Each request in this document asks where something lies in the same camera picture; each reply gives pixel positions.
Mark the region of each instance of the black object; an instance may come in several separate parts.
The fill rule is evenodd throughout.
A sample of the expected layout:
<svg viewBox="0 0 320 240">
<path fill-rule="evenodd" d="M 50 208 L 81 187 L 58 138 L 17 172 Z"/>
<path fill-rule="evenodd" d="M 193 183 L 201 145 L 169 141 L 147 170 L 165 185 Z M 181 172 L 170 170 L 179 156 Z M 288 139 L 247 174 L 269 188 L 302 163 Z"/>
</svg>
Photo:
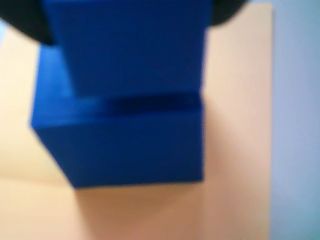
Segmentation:
<svg viewBox="0 0 320 240">
<path fill-rule="evenodd" d="M 248 0 L 214 0 L 212 26 L 227 22 Z M 54 45 L 41 0 L 0 0 L 0 17 L 30 38 Z"/>
</svg>

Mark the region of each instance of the orange surface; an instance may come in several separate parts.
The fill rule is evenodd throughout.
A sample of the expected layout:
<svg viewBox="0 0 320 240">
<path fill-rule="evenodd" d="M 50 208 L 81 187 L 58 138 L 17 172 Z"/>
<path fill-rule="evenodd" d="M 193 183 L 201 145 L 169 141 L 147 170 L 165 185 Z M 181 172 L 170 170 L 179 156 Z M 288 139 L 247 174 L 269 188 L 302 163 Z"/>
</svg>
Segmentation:
<svg viewBox="0 0 320 240">
<path fill-rule="evenodd" d="M 272 7 L 208 31 L 205 181 L 73 191 L 28 127 L 38 47 L 0 48 L 1 240 L 267 240 Z"/>
</svg>

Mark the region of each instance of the blue block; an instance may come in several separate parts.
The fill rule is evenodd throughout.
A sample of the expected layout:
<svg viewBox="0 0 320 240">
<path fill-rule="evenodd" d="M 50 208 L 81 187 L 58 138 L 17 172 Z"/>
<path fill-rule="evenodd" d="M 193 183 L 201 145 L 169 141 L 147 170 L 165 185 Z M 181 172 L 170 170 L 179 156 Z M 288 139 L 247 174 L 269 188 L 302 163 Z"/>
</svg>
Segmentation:
<svg viewBox="0 0 320 240">
<path fill-rule="evenodd" d="M 77 98 L 58 48 L 40 49 L 31 125 L 75 188 L 203 179 L 198 93 Z"/>
<path fill-rule="evenodd" d="M 80 97 L 198 92 L 212 0 L 42 0 Z"/>
</svg>

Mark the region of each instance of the light blue wall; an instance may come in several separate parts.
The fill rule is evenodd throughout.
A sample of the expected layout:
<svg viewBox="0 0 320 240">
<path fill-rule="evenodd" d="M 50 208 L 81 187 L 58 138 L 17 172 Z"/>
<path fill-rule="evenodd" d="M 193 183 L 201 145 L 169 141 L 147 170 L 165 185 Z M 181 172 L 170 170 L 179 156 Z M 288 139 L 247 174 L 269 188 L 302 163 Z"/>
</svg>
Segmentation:
<svg viewBox="0 0 320 240">
<path fill-rule="evenodd" d="M 274 9 L 270 240 L 320 240 L 320 0 L 267 2 Z"/>
<path fill-rule="evenodd" d="M 0 18 L 0 46 L 5 36 L 6 24 Z"/>
</svg>

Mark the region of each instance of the stacked blocks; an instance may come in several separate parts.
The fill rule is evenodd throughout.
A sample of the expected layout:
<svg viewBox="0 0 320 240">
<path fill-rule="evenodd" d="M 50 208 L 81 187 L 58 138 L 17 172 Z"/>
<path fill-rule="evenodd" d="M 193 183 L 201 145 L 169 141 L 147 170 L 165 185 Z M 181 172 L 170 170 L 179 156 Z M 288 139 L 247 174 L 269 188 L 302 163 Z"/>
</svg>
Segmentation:
<svg viewBox="0 0 320 240">
<path fill-rule="evenodd" d="M 209 0 L 44 0 L 31 125 L 75 188 L 203 179 Z"/>
</svg>

